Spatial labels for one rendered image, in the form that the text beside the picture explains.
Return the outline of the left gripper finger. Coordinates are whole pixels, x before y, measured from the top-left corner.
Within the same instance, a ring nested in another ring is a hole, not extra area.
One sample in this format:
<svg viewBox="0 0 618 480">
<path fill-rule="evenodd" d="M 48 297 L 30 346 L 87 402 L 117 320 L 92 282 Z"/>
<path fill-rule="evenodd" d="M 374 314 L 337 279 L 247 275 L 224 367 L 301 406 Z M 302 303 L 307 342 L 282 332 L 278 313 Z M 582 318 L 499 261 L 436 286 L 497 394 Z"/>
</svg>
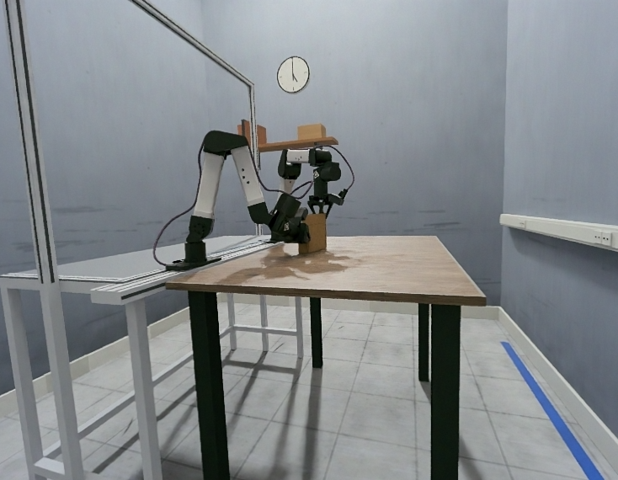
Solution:
<svg viewBox="0 0 618 480">
<path fill-rule="evenodd" d="M 333 206 L 333 202 L 332 202 L 332 201 L 325 202 L 325 204 L 324 204 L 324 205 L 329 205 L 328 210 L 327 210 L 327 213 L 326 213 L 326 219 L 327 219 L 327 218 L 328 218 L 329 211 L 331 210 L 331 208 L 332 208 L 332 206 Z"/>
<path fill-rule="evenodd" d="M 318 213 L 318 214 L 321 214 L 321 213 L 322 213 L 322 210 L 323 210 L 323 207 L 324 207 L 325 202 L 307 202 L 307 204 L 309 205 L 309 207 L 310 207 L 310 209 L 311 209 L 311 211 L 312 211 L 312 214 L 316 214 L 316 212 L 314 211 L 313 206 L 314 206 L 314 205 L 319 205 L 319 206 L 320 206 L 320 208 L 319 208 L 319 213 Z"/>
</svg>

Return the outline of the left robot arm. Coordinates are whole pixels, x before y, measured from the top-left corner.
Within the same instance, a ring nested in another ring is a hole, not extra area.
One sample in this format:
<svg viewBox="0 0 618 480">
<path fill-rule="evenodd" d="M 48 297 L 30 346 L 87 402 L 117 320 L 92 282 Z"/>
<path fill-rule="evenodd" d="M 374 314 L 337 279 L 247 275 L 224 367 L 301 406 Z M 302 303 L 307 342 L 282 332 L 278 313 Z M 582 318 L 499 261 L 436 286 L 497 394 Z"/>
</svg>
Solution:
<svg viewBox="0 0 618 480">
<path fill-rule="evenodd" d="M 287 162 L 286 163 L 286 159 Z M 301 174 L 301 164 L 310 163 L 313 169 L 313 182 L 337 181 L 341 177 L 339 163 L 332 162 L 331 152 L 321 149 L 289 150 L 283 149 L 278 166 L 280 190 L 290 194 L 293 185 Z M 271 239 L 263 243 L 279 243 L 278 234 L 271 232 Z"/>
</svg>

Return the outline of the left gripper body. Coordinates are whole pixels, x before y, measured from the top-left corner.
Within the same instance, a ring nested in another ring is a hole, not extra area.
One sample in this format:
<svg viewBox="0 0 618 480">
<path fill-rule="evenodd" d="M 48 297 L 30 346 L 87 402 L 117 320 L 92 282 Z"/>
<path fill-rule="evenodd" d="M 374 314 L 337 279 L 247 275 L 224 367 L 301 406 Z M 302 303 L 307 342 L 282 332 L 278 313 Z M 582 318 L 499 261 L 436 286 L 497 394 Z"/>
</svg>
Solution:
<svg viewBox="0 0 618 480">
<path fill-rule="evenodd" d="M 325 181 L 317 181 L 313 183 L 314 185 L 314 195 L 309 195 L 309 200 L 307 202 L 329 202 L 332 196 L 342 199 L 346 192 L 340 191 L 338 195 L 336 194 L 328 194 L 328 182 Z"/>
</svg>

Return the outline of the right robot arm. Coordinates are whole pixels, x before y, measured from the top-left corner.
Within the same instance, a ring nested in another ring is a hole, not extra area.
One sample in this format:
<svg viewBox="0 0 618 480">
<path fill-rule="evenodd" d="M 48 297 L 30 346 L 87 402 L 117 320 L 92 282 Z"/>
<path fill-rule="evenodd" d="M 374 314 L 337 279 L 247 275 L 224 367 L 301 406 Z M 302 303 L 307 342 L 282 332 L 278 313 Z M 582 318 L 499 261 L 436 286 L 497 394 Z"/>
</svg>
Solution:
<svg viewBox="0 0 618 480">
<path fill-rule="evenodd" d="M 284 193 L 269 214 L 245 136 L 209 131 L 205 135 L 203 152 L 205 157 L 198 198 L 190 218 L 189 235 L 184 243 L 185 259 L 183 262 L 165 265 L 165 269 L 186 270 L 222 260 L 221 257 L 206 257 L 206 246 L 202 240 L 213 231 L 216 199 L 226 156 L 232 155 L 254 223 L 265 224 L 271 232 L 285 236 L 291 230 L 291 224 L 285 217 L 294 219 L 298 209 L 305 209 L 301 218 L 304 221 L 308 214 L 306 207 L 300 207 L 299 200 Z"/>
</svg>

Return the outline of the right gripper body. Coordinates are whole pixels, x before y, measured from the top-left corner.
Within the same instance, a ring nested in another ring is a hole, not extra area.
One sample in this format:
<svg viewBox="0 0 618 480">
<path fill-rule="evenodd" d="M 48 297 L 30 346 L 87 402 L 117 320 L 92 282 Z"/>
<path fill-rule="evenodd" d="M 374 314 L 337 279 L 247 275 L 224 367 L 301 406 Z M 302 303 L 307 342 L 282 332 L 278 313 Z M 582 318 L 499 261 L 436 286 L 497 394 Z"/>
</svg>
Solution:
<svg viewBox="0 0 618 480">
<path fill-rule="evenodd" d="M 288 243 L 306 243 L 307 224 L 301 223 L 305 209 L 298 209 L 294 219 L 288 218 L 291 224 L 290 232 L 285 236 L 279 236 L 279 241 Z"/>
</svg>

